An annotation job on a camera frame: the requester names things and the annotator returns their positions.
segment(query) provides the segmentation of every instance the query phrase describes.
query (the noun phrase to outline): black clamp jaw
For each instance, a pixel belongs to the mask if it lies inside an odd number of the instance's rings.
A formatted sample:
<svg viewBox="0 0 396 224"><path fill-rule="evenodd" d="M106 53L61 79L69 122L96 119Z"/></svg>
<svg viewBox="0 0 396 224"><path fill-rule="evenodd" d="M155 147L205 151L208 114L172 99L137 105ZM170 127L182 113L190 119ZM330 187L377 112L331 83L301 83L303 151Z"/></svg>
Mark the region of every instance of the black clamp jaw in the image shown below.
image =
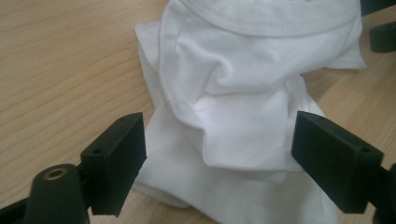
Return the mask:
<svg viewBox="0 0 396 224"><path fill-rule="evenodd" d="M361 0L361 15L366 16L396 5L396 0ZM388 53L396 50L396 21L370 29L372 52Z"/></svg>
<svg viewBox="0 0 396 224"><path fill-rule="evenodd" d="M291 154L344 213L375 208L374 224L396 223L396 164L332 121L299 111Z"/></svg>
<svg viewBox="0 0 396 224"><path fill-rule="evenodd" d="M94 215L118 216L146 159L143 115L116 120L82 153L81 164L40 172L30 196L0 210L2 224L87 224Z"/></svg>

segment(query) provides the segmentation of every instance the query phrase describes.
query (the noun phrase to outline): crumpled fabric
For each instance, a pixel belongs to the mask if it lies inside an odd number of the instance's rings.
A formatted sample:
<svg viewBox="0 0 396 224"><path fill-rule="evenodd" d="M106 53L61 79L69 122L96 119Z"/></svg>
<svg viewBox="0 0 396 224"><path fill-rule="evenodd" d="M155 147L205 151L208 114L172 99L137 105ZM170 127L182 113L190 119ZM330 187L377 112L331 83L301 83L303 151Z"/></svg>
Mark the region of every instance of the crumpled fabric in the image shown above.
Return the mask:
<svg viewBox="0 0 396 224"><path fill-rule="evenodd" d="M337 223L290 155L301 74L365 66L356 0L171 0L134 28L155 112L134 188L220 223Z"/></svg>

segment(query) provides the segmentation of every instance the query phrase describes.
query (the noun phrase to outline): white cloth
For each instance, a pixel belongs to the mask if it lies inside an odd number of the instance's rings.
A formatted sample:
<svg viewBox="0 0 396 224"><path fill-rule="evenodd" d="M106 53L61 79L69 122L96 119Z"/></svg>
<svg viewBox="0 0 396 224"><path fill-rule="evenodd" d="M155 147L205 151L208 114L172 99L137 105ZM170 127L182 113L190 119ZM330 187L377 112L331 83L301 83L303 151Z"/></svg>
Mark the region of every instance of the white cloth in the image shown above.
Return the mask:
<svg viewBox="0 0 396 224"><path fill-rule="evenodd" d="M357 0L171 0L137 25L155 106L134 187L221 223L336 223L290 155L301 73L361 68Z"/></svg>

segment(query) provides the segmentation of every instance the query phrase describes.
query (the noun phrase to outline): wood grain surface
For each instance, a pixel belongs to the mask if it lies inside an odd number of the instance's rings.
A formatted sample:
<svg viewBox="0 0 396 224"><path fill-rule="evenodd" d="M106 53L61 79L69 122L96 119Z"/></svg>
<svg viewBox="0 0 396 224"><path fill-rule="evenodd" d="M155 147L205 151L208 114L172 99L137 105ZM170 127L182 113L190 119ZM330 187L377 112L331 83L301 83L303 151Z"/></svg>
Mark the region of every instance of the wood grain surface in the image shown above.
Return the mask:
<svg viewBox="0 0 396 224"><path fill-rule="evenodd" d="M115 119L153 112L137 56L135 24L161 18L165 0L0 0L0 207L27 197L35 174L79 163L79 153ZM396 21L396 7L363 20L363 70L305 75L329 119L396 162L396 53L372 53L368 29ZM341 215L339 223L371 223ZM132 191L122 213L92 223L215 223Z"/></svg>

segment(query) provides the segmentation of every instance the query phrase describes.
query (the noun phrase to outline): light wood surface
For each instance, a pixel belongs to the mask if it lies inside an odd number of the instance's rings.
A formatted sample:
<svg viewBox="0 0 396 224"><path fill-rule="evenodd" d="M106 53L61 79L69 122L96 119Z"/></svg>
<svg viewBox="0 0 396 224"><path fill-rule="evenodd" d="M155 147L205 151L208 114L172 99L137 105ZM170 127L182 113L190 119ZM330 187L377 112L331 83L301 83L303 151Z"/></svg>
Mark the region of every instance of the light wood surface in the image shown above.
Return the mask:
<svg viewBox="0 0 396 224"><path fill-rule="evenodd" d="M0 0L0 207L27 197L41 170L79 163L79 153L115 119L153 112L133 26L161 18L165 0ZM369 50L368 29L396 21L396 7L364 18L364 70L305 75L329 119L396 162L396 53ZM341 215L340 223L371 223ZM214 223L132 191L119 218L92 223Z"/></svg>

